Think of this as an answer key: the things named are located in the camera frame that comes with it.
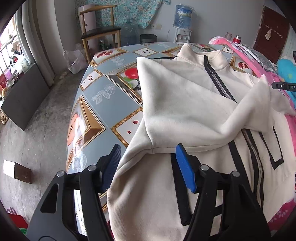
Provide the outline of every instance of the trash can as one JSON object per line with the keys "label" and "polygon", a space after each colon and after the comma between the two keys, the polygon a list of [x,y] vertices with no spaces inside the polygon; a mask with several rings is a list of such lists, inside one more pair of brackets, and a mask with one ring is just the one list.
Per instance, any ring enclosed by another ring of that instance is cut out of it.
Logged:
{"label": "trash can", "polygon": [[144,43],[156,43],[157,36],[155,34],[141,34],[140,35],[140,44]]}
{"label": "trash can", "polygon": [[[90,9],[91,7],[94,7],[94,6],[95,6],[95,4],[92,3],[92,4],[87,4],[87,5],[79,7],[78,8],[78,15],[80,12]],[[79,15],[79,22],[80,22],[80,27],[81,27],[81,33],[83,33],[82,15]],[[86,31],[95,29],[96,28],[96,14],[95,14],[95,12],[85,13],[84,14],[84,22],[85,22]],[[90,49],[90,52],[92,55],[99,51],[98,40],[99,39],[88,40],[89,49]]]}

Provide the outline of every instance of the metal screw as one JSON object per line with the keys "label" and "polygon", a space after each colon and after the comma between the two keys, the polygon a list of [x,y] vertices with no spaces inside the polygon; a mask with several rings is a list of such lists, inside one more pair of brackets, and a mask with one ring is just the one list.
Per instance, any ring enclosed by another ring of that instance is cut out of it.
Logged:
{"label": "metal screw", "polygon": [[207,171],[209,169],[209,167],[207,165],[201,165],[200,169],[203,171]]}
{"label": "metal screw", "polygon": [[58,177],[62,177],[64,174],[65,174],[64,171],[59,171],[59,172],[57,173],[57,176],[58,176]]}
{"label": "metal screw", "polygon": [[234,172],[232,172],[232,175],[235,176],[235,177],[239,177],[239,172],[234,171]]}
{"label": "metal screw", "polygon": [[89,171],[94,171],[96,169],[96,165],[90,165],[88,170]]}

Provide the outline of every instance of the brown door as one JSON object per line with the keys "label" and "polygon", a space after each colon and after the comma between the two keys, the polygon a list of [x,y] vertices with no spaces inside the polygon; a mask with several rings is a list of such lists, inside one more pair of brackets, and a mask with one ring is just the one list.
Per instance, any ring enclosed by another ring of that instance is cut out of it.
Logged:
{"label": "brown door", "polygon": [[[265,35],[271,30],[269,40]],[[263,18],[254,49],[277,63],[289,32],[288,20],[268,7],[264,7]]]}

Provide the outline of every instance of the red bottle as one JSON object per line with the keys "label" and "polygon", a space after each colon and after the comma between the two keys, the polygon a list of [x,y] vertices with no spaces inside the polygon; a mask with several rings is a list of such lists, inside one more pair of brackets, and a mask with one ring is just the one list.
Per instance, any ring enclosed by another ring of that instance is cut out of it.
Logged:
{"label": "red bottle", "polygon": [[241,41],[242,41],[242,38],[241,38],[240,36],[236,35],[236,36],[233,38],[232,41],[233,41],[234,43],[238,43],[238,44],[240,44]]}

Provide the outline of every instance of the black zipper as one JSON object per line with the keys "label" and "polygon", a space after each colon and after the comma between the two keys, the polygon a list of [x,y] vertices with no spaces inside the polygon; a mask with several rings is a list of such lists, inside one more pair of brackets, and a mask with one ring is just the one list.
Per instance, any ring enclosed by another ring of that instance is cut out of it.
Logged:
{"label": "black zipper", "polygon": [[[213,81],[214,85],[218,89],[219,93],[228,98],[233,100],[234,102],[235,99],[219,77],[219,75],[216,73],[216,71],[212,68],[208,61],[208,57],[205,55],[204,56],[204,67],[205,70],[207,71],[208,75],[210,76],[211,80]],[[241,130],[245,141],[248,145],[250,154],[251,154],[251,160],[252,160],[252,165],[253,165],[253,170],[254,170],[254,186],[253,186],[253,193],[255,194],[257,201],[261,208],[263,208],[263,200],[264,200],[264,193],[263,193],[263,180],[264,180],[264,170],[262,166],[262,162],[259,157],[259,152],[257,149],[257,146],[254,142],[254,138],[252,136],[252,133],[249,129],[242,129]]]}

